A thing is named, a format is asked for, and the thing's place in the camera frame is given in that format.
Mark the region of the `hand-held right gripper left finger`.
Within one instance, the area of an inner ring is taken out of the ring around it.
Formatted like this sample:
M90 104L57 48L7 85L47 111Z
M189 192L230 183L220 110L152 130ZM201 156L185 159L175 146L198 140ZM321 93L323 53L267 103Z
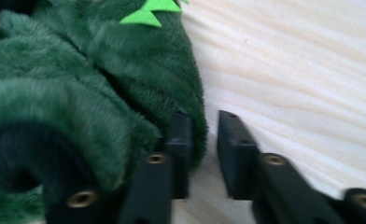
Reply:
M189 197L192 120L174 114L161 149L140 162L119 213L119 224L171 224L172 200Z

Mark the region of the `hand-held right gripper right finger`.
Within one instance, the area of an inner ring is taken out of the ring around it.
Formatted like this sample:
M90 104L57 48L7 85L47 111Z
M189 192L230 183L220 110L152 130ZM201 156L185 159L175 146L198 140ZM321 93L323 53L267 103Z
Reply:
M217 152L228 196L251 201L259 224L345 224L288 159L260 151L243 121L222 110Z

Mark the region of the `dark green plush garment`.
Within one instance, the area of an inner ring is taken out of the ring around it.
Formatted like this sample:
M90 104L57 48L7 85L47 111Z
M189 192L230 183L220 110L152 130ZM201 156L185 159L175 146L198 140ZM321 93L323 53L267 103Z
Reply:
M185 0L0 0L0 224L100 224L172 117L206 150Z

